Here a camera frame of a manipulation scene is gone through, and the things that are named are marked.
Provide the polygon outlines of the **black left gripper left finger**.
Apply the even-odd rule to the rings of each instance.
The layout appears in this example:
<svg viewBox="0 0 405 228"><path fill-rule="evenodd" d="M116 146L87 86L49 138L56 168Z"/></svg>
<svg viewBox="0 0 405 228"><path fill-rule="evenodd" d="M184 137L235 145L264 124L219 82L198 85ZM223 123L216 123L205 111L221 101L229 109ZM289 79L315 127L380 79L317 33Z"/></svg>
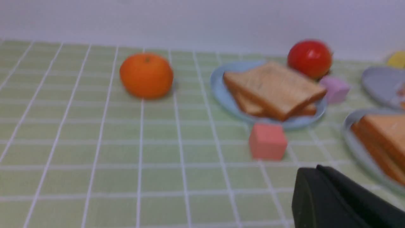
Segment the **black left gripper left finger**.
<svg viewBox="0 0 405 228"><path fill-rule="evenodd" d="M315 168L298 169L292 214L296 228L370 228Z"/></svg>

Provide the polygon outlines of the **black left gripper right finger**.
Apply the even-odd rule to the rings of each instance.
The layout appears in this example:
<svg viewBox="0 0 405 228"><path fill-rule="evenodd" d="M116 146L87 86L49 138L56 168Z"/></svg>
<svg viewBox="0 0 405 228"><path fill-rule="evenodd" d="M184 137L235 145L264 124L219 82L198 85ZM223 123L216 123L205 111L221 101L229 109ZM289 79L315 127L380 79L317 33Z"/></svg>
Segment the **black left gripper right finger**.
<svg viewBox="0 0 405 228"><path fill-rule="evenodd" d="M404 211L330 166L317 165L346 204L372 228L404 228Z"/></svg>

